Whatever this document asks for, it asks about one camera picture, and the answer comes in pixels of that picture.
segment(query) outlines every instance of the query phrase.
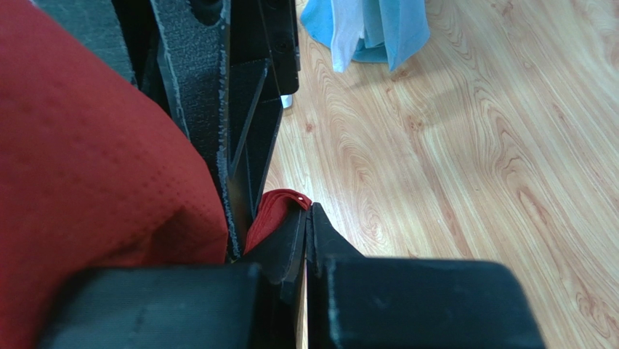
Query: red fabric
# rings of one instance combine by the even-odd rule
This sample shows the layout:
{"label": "red fabric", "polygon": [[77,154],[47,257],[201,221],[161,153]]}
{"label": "red fabric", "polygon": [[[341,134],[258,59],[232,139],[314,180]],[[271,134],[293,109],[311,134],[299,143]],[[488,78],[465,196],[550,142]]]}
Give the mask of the red fabric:
{"label": "red fabric", "polygon": [[90,266],[221,263],[224,212],[170,118],[28,0],[0,6],[0,348]]}
{"label": "red fabric", "polygon": [[258,216],[247,233],[245,253],[275,231],[292,206],[300,206],[307,210],[312,206],[312,201],[291,189],[277,189],[265,193],[258,206]]}

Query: blue cloth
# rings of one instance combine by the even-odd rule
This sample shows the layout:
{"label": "blue cloth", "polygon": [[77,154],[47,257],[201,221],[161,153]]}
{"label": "blue cloth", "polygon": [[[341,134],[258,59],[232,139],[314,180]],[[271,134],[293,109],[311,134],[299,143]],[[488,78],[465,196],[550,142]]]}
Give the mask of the blue cloth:
{"label": "blue cloth", "polygon": [[[424,0],[351,0],[363,2],[365,39],[353,59],[389,63],[393,71],[419,51],[430,37]],[[333,37],[331,0],[309,0],[301,22],[309,35],[329,47]]]}

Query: red strap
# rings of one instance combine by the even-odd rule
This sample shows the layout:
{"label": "red strap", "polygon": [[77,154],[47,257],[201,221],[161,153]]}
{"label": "red strap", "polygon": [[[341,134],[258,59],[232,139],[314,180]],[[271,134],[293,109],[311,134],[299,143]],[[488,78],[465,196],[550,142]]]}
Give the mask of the red strap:
{"label": "red strap", "polygon": [[291,189],[276,189],[265,193],[258,206],[258,217],[247,233],[245,253],[275,231],[294,205],[308,210],[312,206],[312,200]]}

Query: blue towel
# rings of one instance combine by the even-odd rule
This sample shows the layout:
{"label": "blue towel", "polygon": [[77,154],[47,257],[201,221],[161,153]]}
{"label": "blue towel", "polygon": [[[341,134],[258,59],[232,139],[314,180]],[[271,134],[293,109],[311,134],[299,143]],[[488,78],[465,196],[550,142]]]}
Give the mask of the blue towel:
{"label": "blue towel", "polygon": [[[393,71],[419,51],[430,37],[424,0],[351,0],[363,2],[364,39],[353,59],[389,63]],[[310,36],[329,47],[333,37],[331,0],[309,0],[301,22]]]}

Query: wood grain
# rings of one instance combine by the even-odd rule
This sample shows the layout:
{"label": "wood grain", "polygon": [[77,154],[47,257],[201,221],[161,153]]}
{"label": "wood grain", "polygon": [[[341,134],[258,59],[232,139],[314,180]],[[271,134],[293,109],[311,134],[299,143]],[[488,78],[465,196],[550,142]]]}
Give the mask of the wood grain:
{"label": "wood grain", "polygon": [[619,348],[619,1],[426,10],[394,73],[334,73],[299,26],[267,190],[319,201],[367,255],[502,262],[550,348]]}

